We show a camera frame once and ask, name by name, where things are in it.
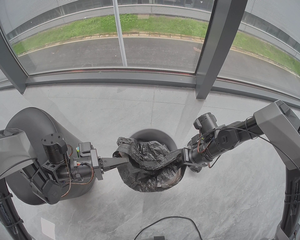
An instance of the crumpled black plastic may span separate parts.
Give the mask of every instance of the crumpled black plastic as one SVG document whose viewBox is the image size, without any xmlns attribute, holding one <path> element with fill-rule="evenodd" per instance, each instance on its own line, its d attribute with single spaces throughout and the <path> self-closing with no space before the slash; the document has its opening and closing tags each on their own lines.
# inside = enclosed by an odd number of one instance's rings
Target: crumpled black plastic
<svg viewBox="0 0 300 240">
<path fill-rule="evenodd" d="M 178 184 L 186 166 L 181 163 L 181 149 L 170 151 L 165 144 L 157 141 L 142 142 L 133 138 L 119 137 L 118 148 L 113 157 L 120 157 L 119 152 L 129 155 L 129 163 L 118 166 L 123 182 L 135 191 L 160 192 Z M 201 167 L 192 167 L 200 172 Z"/>
</svg>

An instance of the white paper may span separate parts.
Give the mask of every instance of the white paper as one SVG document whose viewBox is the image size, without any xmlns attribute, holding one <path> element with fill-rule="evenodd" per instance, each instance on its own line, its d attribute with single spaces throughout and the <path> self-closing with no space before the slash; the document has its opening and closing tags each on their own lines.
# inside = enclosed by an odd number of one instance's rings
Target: white paper
<svg viewBox="0 0 300 240">
<path fill-rule="evenodd" d="M 42 233 L 55 240 L 55 231 L 54 231 L 55 224 L 49 222 L 46 219 L 43 219 L 42 217 L 40 218 L 40 222 L 42 225 Z"/>
</svg>

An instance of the road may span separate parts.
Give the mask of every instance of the road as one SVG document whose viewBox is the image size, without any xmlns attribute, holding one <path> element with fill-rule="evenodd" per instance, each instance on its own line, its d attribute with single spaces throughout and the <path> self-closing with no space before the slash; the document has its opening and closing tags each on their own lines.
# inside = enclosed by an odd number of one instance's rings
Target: road
<svg viewBox="0 0 300 240">
<path fill-rule="evenodd" d="M 201 49 L 196 42 L 169 38 L 125 37 L 128 67 L 194 72 Z M 28 73 L 69 68 L 122 67 L 118 38 L 96 38 L 38 50 L 19 57 Z M 298 96 L 300 78 L 261 59 L 230 50 L 219 76 L 261 84 Z"/>
</svg>

